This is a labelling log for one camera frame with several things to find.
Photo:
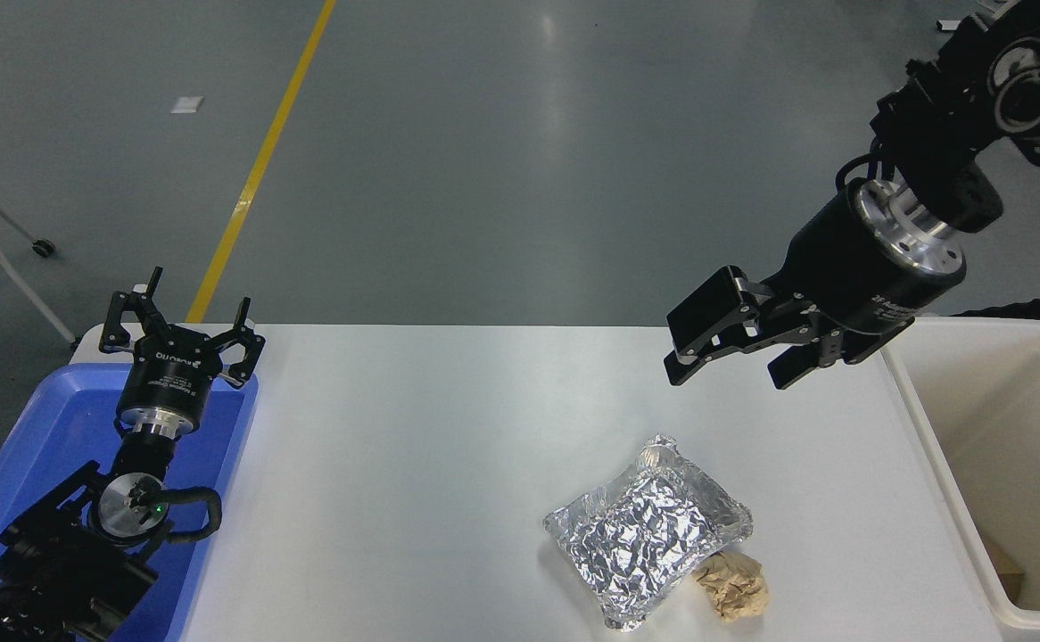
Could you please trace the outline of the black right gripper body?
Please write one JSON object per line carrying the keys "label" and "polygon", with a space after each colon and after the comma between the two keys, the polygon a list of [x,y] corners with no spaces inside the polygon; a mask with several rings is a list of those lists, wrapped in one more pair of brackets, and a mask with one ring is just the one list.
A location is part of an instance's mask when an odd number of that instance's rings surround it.
{"label": "black right gripper body", "polygon": [[965,276],[962,245],[911,188],[846,188],[794,236],[768,282],[846,329],[841,358],[857,363]]}

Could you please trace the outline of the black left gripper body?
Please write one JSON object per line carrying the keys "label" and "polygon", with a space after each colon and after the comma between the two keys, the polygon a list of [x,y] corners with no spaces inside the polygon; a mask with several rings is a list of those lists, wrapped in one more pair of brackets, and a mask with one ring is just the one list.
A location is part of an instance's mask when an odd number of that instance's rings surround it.
{"label": "black left gripper body", "polygon": [[173,326],[167,340],[146,334],[133,350],[118,420],[137,423],[146,410],[160,410],[177,415],[182,423],[200,423],[219,371],[219,353],[208,334],[182,326]]}

